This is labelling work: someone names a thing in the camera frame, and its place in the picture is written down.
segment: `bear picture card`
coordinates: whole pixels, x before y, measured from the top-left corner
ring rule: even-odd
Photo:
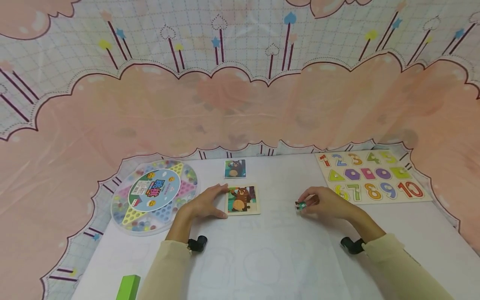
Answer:
[[[247,169],[245,159],[226,160],[224,178],[245,178]]]

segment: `green block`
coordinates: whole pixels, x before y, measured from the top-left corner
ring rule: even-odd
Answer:
[[[140,276],[127,275],[121,279],[117,300],[135,300],[137,298]]]

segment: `round game box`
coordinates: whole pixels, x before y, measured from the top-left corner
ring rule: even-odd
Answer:
[[[112,218],[123,231],[149,236],[170,228],[178,209],[197,194],[192,167],[175,159],[140,164],[113,194]]]

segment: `left hand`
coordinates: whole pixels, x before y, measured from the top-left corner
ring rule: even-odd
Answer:
[[[182,206],[181,210],[188,211],[191,214],[191,217],[215,216],[217,218],[226,219],[228,215],[217,209],[213,205],[213,200],[218,195],[225,194],[228,191],[228,184],[226,183],[224,185],[217,184],[211,186],[195,199]]]

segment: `cartoon bear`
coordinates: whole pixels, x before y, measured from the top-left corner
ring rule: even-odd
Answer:
[[[235,200],[232,205],[232,212],[243,211],[246,212],[250,206],[245,206],[245,203],[242,200]]]
[[[243,174],[243,166],[239,160],[234,160],[228,164],[230,168],[230,172],[228,173],[231,177],[242,176]]]
[[[249,203],[252,199],[247,188],[238,188],[238,192],[231,190],[230,193],[235,196],[235,200],[242,200],[245,204]]]

